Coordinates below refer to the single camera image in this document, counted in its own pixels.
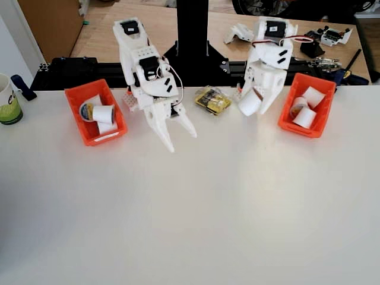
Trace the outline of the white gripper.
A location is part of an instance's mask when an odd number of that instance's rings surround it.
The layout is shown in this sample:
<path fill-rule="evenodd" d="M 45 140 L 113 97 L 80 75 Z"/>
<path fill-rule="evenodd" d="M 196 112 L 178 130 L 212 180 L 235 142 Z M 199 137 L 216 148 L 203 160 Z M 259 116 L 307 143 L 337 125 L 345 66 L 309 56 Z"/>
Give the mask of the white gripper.
<path fill-rule="evenodd" d="M 254 79 L 253 67 L 246 67 L 243 97 L 254 91 L 254 82 L 262 87 L 265 94 L 262 95 L 258 113 L 263 115 L 283 89 L 298 26 L 282 18 L 260 17 L 256 22 L 255 32 L 252 61 L 259 62 L 260 72 L 255 74 Z"/>
<path fill-rule="evenodd" d="M 175 152 L 166 120 L 175 118 L 191 137 L 197 137 L 197 131 L 182 110 L 182 89 L 178 87 L 175 76 L 167 60 L 158 56 L 134 56 L 133 97 L 137 108 L 142 110 L 152 130 L 171 152 Z"/>

